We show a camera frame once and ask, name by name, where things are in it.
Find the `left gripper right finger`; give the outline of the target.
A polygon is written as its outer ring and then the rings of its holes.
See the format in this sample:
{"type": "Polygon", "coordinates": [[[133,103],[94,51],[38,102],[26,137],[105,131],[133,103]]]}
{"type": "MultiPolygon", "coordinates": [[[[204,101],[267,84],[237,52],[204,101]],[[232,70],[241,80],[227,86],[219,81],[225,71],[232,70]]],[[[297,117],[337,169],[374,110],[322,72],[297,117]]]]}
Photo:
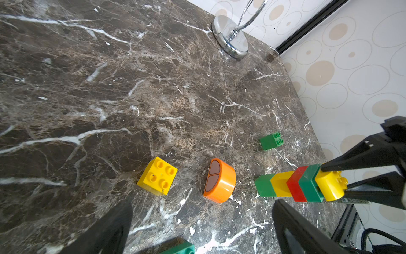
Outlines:
{"type": "Polygon", "coordinates": [[[276,200],[272,218],[283,254],[346,254],[284,200],[276,200]]]}

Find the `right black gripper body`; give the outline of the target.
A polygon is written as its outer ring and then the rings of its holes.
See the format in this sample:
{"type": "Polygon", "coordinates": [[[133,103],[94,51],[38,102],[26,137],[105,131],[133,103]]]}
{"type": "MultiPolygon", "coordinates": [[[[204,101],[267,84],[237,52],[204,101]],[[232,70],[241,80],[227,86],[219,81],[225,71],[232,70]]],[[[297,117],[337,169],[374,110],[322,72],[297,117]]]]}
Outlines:
{"type": "Polygon", "coordinates": [[[388,136],[391,141],[390,144],[398,155],[398,163],[396,167],[400,174],[406,177],[406,117],[394,116],[386,119],[381,124],[385,135],[388,136]]]}

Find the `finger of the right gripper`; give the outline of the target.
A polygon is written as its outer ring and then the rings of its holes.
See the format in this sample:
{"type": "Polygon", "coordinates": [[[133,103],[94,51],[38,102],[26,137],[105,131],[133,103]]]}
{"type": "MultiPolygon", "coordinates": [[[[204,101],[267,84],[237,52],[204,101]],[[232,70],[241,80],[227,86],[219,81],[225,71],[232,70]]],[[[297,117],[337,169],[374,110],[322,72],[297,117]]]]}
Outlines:
{"type": "Polygon", "coordinates": [[[393,171],[349,184],[343,198],[370,201],[405,210],[405,189],[406,179],[393,171]]]}
{"type": "Polygon", "coordinates": [[[348,152],[321,165],[323,172],[345,171],[386,166],[400,166],[400,155],[396,150],[400,136],[388,133],[370,135],[348,152]]]}

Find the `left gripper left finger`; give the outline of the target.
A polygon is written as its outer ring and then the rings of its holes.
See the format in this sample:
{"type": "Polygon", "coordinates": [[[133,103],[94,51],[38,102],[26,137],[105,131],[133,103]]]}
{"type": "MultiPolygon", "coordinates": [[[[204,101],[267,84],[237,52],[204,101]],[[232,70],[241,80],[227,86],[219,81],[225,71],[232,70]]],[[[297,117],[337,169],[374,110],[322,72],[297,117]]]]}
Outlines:
{"type": "Polygon", "coordinates": [[[122,254],[133,216],[130,200],[122,200],[111,208],[62,254],[122,254]]]}

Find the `green long lego back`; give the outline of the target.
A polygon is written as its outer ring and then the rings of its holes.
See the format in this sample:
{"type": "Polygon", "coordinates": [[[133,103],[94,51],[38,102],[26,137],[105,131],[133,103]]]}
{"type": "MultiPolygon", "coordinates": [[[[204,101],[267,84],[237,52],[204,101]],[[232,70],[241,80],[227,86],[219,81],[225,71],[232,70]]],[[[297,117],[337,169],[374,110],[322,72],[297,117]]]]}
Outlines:
{"type": "Polygon", "coordinates": [[[320,164],[310,165],[299,180],[299,186],[307,202],[322,202],[324,200],[324,196],[315,180],[319,170],[320,164]]]}

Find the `yellow square lego back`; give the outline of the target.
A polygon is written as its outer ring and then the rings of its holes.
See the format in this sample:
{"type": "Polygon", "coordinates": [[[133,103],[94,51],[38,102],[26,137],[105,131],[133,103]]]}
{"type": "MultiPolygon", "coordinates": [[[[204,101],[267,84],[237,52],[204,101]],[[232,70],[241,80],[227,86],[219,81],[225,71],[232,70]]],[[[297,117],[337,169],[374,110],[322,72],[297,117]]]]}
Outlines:
{"type": "Polygon", "coordinates": [[[348,180],[341,176],[341,171],[319,171],[315,181],[326,201],[336,201],[345,195],[348,180]]]}

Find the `yellow square lego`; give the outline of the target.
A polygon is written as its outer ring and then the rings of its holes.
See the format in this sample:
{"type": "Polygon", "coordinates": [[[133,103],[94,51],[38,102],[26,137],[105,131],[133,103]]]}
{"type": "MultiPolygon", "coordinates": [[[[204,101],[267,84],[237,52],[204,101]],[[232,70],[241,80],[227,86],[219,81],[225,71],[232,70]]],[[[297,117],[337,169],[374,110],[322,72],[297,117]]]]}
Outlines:
{"type": "Polygon", "coordinates": [[[292,197],[292,193],[287,186],[287,181],[293,175],[294,171],[275,174],[270,182],[275,191],[276,197],[292,197]]]}
{"type": "Polygon", "coordinates": [[[157,196],[167,195],[177,171],[175,167],[156,157],[147,165],[137,186],[157,196]]]}
{"type": "Polygon", "coordinates": [[[345,195],[348,180],[341,176],[341,171],[319,171],[315,181],[326,201],[336,201],[345,195]]]}

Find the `red long lego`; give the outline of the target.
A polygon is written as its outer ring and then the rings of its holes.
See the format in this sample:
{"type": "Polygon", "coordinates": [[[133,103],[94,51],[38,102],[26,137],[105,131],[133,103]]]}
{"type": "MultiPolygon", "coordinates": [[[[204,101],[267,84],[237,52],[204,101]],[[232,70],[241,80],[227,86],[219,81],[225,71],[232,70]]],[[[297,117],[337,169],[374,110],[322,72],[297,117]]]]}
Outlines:
{"type": "Polygon", "coordinates": [[[287,186],[289,188],[289,191],[296,202],[307,202],[307,199],[299,184],[299,180],[306,172],[307,168],[308,166],[297,168],[290,176],[290,178],[287,180],[287,186]]]}

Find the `green square lego front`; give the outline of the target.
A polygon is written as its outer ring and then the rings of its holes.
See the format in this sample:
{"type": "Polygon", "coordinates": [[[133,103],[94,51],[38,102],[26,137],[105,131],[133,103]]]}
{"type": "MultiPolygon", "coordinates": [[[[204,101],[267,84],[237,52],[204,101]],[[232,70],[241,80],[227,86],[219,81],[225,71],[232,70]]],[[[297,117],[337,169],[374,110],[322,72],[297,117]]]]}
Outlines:
{"type": "Polygon", "coordinates": [[[276,197],[271,180],[275,174],[262,175],[254,183],[260,197],[276,197]]]}

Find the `green square lego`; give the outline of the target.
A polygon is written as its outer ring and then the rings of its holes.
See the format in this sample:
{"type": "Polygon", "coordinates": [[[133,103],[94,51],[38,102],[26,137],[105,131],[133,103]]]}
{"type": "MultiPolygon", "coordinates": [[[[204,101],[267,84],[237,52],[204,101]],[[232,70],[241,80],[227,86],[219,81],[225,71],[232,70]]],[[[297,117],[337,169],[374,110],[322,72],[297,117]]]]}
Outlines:
{"type": "Polygon", "coordinates": [[[281,137],[280,132],[275,132],[273,134],[267,135],[259,139],[262,150],[267,151],[280,147],[284,144],[284,140],[281,137]]]}
{"type": "Polygon", "coordinates": [[[262,175],[254,183],[260,197],[276,197],[271,180],[275,174],[262,175]]]}

